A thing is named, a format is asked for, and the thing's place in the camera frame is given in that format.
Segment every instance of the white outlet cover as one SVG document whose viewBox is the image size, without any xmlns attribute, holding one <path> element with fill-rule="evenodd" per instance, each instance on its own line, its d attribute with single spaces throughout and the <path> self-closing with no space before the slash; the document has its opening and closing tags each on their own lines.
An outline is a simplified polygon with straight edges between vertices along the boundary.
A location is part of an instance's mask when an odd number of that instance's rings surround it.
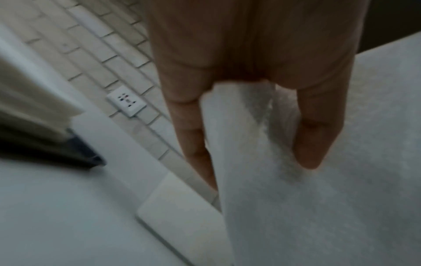
<svg viewBox="0 0 421 266">
<path fill-rule="evenodd" d="M 109 93 L 107 99 L 128 117 L 133 117 L 146 107 L 146 102 L 125 85 Z"/>
</svg>

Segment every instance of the electrical outlet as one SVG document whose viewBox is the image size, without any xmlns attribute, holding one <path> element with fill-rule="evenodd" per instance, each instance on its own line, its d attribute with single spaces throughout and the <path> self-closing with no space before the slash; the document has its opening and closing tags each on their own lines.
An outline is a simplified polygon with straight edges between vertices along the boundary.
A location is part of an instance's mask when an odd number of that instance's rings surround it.
<svg viewBox="0 0 421 266">
<path fill-rule="evenodd" d="M 146 107 L 146 103 L 124 85 L 109 93 L 107 99 L 128 117 L 134 116 Z"/>
</svg>

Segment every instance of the white paper towel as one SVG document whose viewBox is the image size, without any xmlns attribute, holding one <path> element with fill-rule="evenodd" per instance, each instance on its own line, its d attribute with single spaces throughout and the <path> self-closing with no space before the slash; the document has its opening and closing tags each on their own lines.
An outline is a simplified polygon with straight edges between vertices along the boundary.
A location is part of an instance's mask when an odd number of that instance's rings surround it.
<svg viewBox="0 0 421 266">
<path fill-rule="evenodd" d="M 201 107 L 236 266 L 421 264 L 421 33 L 357 56 L 315 171 L 290 151 L 291 91 L 221 84 Z"/>
</svg>

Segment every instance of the tile floor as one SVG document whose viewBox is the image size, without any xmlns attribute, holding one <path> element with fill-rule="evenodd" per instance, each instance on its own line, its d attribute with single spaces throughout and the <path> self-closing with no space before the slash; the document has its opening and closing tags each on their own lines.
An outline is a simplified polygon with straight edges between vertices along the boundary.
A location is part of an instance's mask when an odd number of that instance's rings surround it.
<svg viewBox="0 0 421 266">
<path fill-rule="evenodd" d="M 184 160 L 162 97 L 139 0 L 1 0 L 0 21 L 153 157 L 220 209 Z M 129 119 L 105 98 L 126 85 L 148 105 Z"/>
</svg>

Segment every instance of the skin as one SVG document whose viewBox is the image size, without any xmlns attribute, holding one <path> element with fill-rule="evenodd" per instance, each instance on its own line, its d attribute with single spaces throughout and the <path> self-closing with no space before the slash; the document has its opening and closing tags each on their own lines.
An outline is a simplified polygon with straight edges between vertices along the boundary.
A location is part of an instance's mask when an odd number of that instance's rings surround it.
<svg viewBox="0 0 421 266">
<path fill-rule="evenodd" d="M 187 161 L 214 189 L 200 96 L 219 81 L 269 80 L 296 90 L 293 152 L 317 168 L 343 127 L 368 0 L 152 0 L 150 41 Z"/>
</svg>

